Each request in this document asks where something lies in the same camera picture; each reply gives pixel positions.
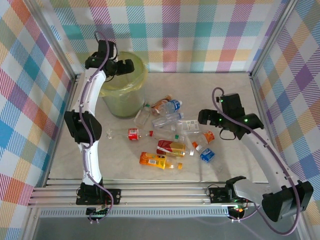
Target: trash pile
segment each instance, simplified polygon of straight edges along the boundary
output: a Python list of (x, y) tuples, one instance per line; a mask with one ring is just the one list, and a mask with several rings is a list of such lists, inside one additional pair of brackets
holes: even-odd
[[(169, 160), (169, 157), (183, 158), (199, 153), (200, 159), (206, 163), (212, 161), (215, 153), (209, 145), (215, 140), (211, 131), (202, 133), (198, 120), (184, 120), (185, 115), (180, 112), (182, 101), (173, 99), (167, 95), (155, 104), (147, 102), (134, 118), (134, 128), (108, 129), (109, 139), (122, 136), (130, 141), (138, 141), (141, 138), (154, 138), (158, 140), (155, 147), (156, 153), (142, 152), (140, 164), (161, 169), (179, 169), (183, 164)], [(153, 129), (145, 130), (144, 126), (150, 115), (157, 118), (152, 120)], [(186, 139), (193, 138), (192, 149), (186, 146)]]

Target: plaid wall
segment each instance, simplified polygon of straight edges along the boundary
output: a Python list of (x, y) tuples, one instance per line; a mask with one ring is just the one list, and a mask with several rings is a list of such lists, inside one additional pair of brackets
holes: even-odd
[(256, 84), (281, 156), (314, 193), (307, 208), (320, 239), (320, 0), (300, 0)]
[(23, 0), (0, 7), (0, 240), (18, 238), (43, 180), (70, 78)]
[(150, 72), (248, 71), (288, 0), (38, 0), (75, 72), (94, 31)]

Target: yellow trash bin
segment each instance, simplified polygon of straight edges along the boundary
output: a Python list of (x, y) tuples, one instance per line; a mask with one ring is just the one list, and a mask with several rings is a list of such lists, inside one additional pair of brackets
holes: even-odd
[(120, 52), (118, 60), (125, 59), (133, 61), (134, 71), (114, 76), (113, 80), (102, 85), (99, 94), (110, 112), (120, 119), (133, 118), (144, 106), (144, 84), (148, 74), (143, 61), (135, 54), (125, 51)]

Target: marble floor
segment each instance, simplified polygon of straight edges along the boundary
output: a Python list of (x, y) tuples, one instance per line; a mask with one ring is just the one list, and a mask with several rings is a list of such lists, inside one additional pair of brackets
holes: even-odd
[[(258, 115), (256, 102), (247, 73), (149, 73), (145, 83), (147, 101), (156, 102), (167, 94), (183, 102), (180, 112), (185, 119), (198, 119), (202, 109), (214, 109), (212, 90), (224, 89), (225, 94), (238, 93), (246, 114)], [(77, 87), (75, 99), (80, 87)], [(266, 177), (250, 151), (239, 140), (226, 141), (219, 138), (220, 128), (201, 125), (202, 131), (211, 130), (216, 139), (210, 148), (215, 152), (214, 161), (205, 163), (199, 155), (179, 159), (181, 170), (149, 167), (139, 164), (141, 152), (155, 153), (157, 140), (146, 138), (133, 142), (118, 137), (108, 139), (106, 130), (134, 128), (133, 119), (117, 119), (105, 102), (99, 98), (95, 117), (102, 125), (102, 136), (98, 146), (99, 167), (104, 179), (117, 180), (162, 180), (162, 181), (226, 181), (232, 177), (245, 176), (254, 182), (266, 182)], [(151, 130), (151, 116), (145, 126)], [(82, 156), (78, 145), (63, 125), (57, 144), (50, 178), (81, 179)]]

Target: white label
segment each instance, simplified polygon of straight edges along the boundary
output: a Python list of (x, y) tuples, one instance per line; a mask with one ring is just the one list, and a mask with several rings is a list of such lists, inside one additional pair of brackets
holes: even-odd
[(156, 164), (157, 162), (156, 162), (156, 160), (149, 159), (149, 163), (150, 164)]
[(182, 128), (183, 130), (199, 130), (198, 121), (183, 121)]

